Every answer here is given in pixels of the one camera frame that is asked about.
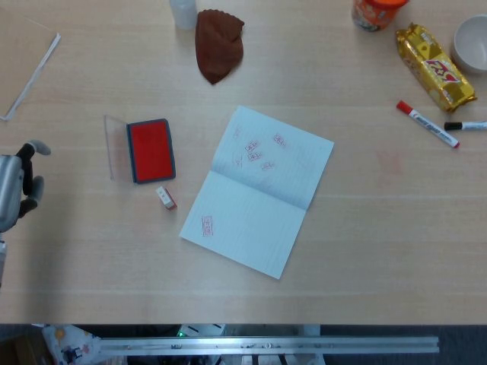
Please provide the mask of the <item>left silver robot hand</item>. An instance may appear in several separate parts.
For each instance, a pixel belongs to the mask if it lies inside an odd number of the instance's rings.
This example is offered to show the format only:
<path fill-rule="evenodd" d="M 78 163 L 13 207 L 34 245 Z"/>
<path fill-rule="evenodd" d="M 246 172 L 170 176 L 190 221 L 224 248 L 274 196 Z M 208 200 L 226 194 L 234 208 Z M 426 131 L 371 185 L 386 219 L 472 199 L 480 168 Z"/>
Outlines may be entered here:
<path fill-rule="evenodd" d="M 33 176 L 35 154 L 49 156 L 51 150 L 42 141 L 30 140 L 15 155 L 1 155 L 1 233 L 37 208 L 43 197 L 44 178 Z"/>

